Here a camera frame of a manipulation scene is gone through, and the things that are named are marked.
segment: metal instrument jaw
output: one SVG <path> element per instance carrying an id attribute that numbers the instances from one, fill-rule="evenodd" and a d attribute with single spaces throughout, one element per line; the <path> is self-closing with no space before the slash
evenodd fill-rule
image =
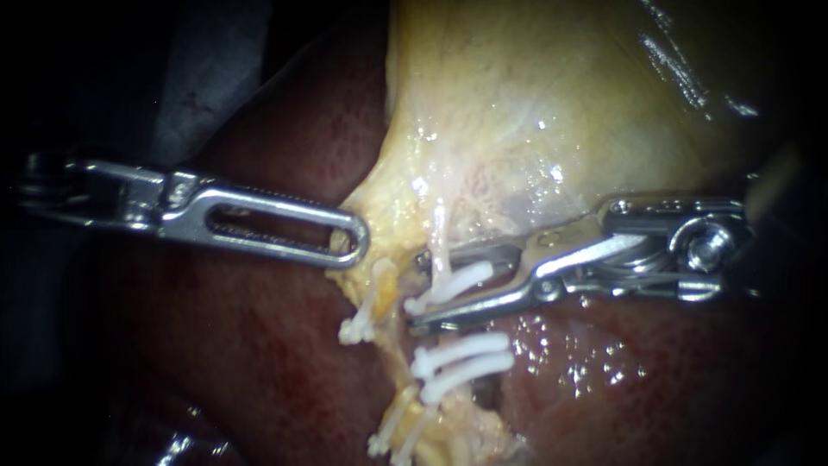
<path id="1" fill-rule="evenodd" d="M 566 293 L 711 299 L 723 290 L 722 268 L 751 235 L 742 205 L 729 199 L 614 198 L 595 215 L 526 237 L 509 283 L 429 306 L 411 318 L 409 330 L 423 337 L 474 327 Z M 505 257 L 503 245 L 460 249 L 457 255 L 464 263 L 488 260 L 486 248 L 498 251 L 492 255 L 495 269 L 505 270 L 498 263 Z"/>
<path id="2" fill-rule="evenodd" d="M 252 188 L 232 186 L 195 173 L 164 173 L 108 161 L 66 159 L 62 167 L 37 160 L 31 154 L 18 204 L 29 213 L 65 223 L 105 230 L 149 234 L 177 242 L 233 249 L 322 268 L 349 268 L 368 249 L 368 227 L 356 215 L 311 201 Z M 38 173 L 51 165 L 50 173 Z M 48 186 L 43 180 L 70 179 L 73 195 L 41 202 Z M 96 194 L 103 199 L 95 199 Z M 101 201 L 109 208 L 93 208 Z M 219 208 L 258 212 L 343 230 L 350 239 L 348 250 L 337 252 L 311 244 L 253 231 L 248 226 L 210 221 Z"/>

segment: dark background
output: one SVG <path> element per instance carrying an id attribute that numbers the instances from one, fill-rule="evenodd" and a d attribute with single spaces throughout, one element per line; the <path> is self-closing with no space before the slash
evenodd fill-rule
<path id="1" fill-rule="evenodd" d="M 32 148 L 73 142 L 162 166 L 192 156 L 302 47 L 359 15 L 354 1 L 128 0 L 6 10 L 3 207 Z M 100 348 L 66 315 L 87 232 L 4 209 L 0 220 L 0 463 L 99 463 L 108 407 Z"/>

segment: hem-o-lok clip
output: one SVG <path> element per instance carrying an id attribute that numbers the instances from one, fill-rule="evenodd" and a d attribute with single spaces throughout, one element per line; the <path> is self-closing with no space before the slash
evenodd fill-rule
<path id="1" fill-rule="evenodd" d="M 379 432 L 368 439 L 368 455 L 382 456 L 391 449 L 392 433 L 403 418 L 405 409 L 419 394 L 420 402 L 425 407 L 423 414 L 399 449 L 392 452 L 390 461 L 393 466 L 411 464 L 414 447 L 426 425 L 437 414 L 443 397 L 473 379 L 509 370 L 515 363 L 515 356 L 508 349 L 509 337 L 503 332 L 469 335 L 435 348 L 420 346 L 414 349 L 411 375 L 423 386 L 418 391 L 408 387 L 400 394 Z"/>
<path id="2" fill-rule="evenodd" d="M 169 173 L 83 154 L 27 155 L 17 204 L 31 214 L 103 230 L 149 234 L 322 268 L 350 268 L 365 256 L 368 227 L 355 214 L 185 171 Z M 289 218 L 346 232 L 350 249 L 321 246 L 234 224 L 217 211 Z"/>

